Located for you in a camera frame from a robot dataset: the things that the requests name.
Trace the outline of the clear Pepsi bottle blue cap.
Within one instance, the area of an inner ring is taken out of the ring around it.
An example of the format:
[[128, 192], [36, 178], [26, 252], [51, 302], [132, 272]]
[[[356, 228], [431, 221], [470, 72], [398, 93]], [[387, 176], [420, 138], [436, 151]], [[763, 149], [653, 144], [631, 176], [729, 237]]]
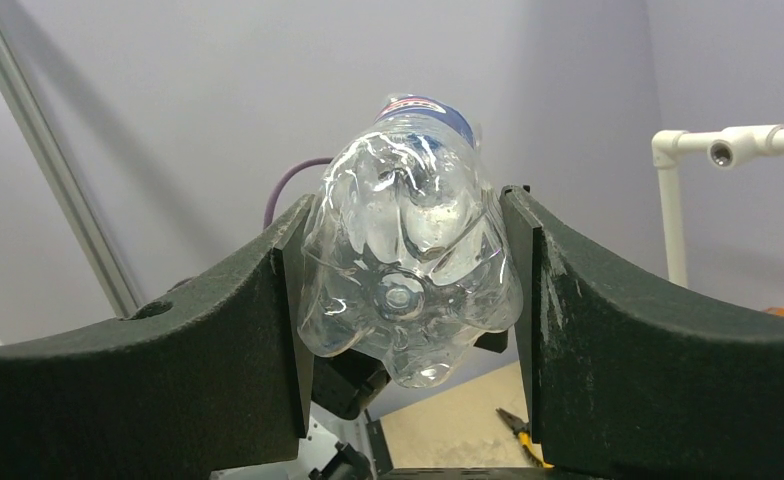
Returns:
[[399, 94], [332, 160], [301, 246], [297, 331], [314, 354], [355, 350], [431, 388], [517, 322], [522, 285], [479, 141], [450, 105]]

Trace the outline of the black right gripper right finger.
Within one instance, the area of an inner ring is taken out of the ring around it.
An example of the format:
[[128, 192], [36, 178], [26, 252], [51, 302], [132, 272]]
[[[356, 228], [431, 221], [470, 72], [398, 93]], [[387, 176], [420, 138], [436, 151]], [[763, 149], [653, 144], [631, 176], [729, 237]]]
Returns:
[[532, 435], [557, 472], [784, 479], [784, 317], [647, 272], [521, 187], [500, 204]]

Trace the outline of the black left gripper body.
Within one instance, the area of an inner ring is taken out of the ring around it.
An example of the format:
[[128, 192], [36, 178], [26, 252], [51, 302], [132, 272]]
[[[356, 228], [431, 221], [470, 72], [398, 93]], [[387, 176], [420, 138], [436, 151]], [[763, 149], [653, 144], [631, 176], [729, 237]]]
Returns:
[[313, 357], [311, 399], [340, 419], [355, 420], [389, 384], [383, 363], [358, 351]]

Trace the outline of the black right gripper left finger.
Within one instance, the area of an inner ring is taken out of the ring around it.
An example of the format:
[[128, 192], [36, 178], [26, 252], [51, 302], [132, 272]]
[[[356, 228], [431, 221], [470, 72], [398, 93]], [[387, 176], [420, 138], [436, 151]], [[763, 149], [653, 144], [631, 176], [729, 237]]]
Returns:
[[311, 204], [129, 318], [0, 346], [0, 479], [205, 479], [295, 458], [314, 363], [292, 318]]

